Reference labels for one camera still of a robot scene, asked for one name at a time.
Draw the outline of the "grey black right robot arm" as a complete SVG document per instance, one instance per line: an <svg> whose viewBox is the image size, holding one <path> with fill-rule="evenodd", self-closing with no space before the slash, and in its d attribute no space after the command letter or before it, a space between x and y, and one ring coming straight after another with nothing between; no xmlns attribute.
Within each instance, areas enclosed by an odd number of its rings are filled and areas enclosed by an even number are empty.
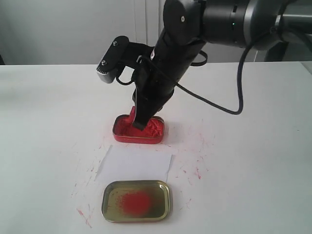
<svg viewBox="0 0 312 234"><path fill-rule="evenodd" d="M163 30L155 47L138 58L134 71L133 126L143 130L172 97L174 89L207 43L243 48L237 69L238 109L243 110L242 70L253 48L268 50L280 42L312 46L312 5L292 17L293 0L168 0Z"/></svg>

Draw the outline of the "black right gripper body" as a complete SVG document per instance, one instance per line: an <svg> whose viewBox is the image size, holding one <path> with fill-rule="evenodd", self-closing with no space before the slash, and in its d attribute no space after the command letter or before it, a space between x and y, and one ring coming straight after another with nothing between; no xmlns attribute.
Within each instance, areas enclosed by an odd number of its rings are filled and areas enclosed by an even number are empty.
<svg viewBox="0 0 312 234"><path fill-rule="evenodd" d="M179 82L186 70L191 66L205 42L194 39L187 45L175 43L165 30L162 30L159 39L146 58L140 59L137 69L146 72L146 89L148 97L171 98L175 82Z"/></svg>

